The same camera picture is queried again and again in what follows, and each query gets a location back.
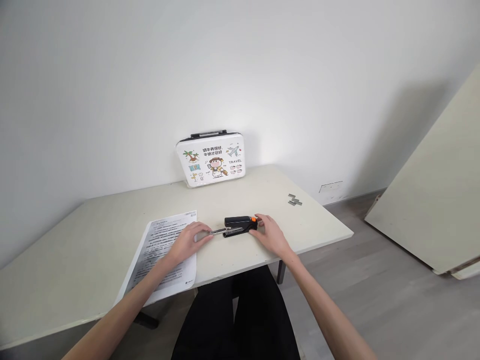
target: paper sheet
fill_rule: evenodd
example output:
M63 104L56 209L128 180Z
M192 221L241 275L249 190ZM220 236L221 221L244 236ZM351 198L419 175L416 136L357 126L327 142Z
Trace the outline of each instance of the paper sheet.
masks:
M180 232L194 221L197 221L196 210L148 223L115 304L148 274L159 259L169 252ZM194 284L196 275L197 254L195 253L165 276L148 298L145 306L189 289Z

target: palm tree illustration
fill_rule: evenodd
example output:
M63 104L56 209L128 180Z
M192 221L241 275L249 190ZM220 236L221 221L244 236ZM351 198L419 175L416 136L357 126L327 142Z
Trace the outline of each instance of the palm tree illustration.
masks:
M199 155L198 153L193 153L193 151L185 150L183 155L185 155L185 157L187 157L187 156L190 157L190 160L189 160L190 163L194 163L194 162L198 161L198 159L197 159L197 156Z

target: power socket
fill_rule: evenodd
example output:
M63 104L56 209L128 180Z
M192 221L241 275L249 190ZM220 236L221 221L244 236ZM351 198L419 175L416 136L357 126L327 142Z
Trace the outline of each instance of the power socket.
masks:
M343 181L337 181L337 182L332 182L329 184L322 185L318 192L326 193L326 192L338 190L342 187L343 183L344 183Z

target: gray floor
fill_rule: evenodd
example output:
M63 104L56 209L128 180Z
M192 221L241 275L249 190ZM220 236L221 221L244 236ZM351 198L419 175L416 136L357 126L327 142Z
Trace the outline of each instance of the gray floor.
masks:
M303 263L365 337L379 359L480 359L480 276L456 280L430 269L363 221L375 194L326 208L355 232L301 255ZM274 274L277 264L271 265ZM287 270L280 286L306 359L333 359ZM134 324L112 359L169 359L192 291L147 308L158 329ZM0 353L2 359L60 359L92 324Z

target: white case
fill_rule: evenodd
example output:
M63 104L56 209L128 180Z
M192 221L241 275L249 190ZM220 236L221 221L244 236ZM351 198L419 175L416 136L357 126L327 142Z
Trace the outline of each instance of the white case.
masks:
M192 134L176 144L191 188L245 176L244 137L226 130Z

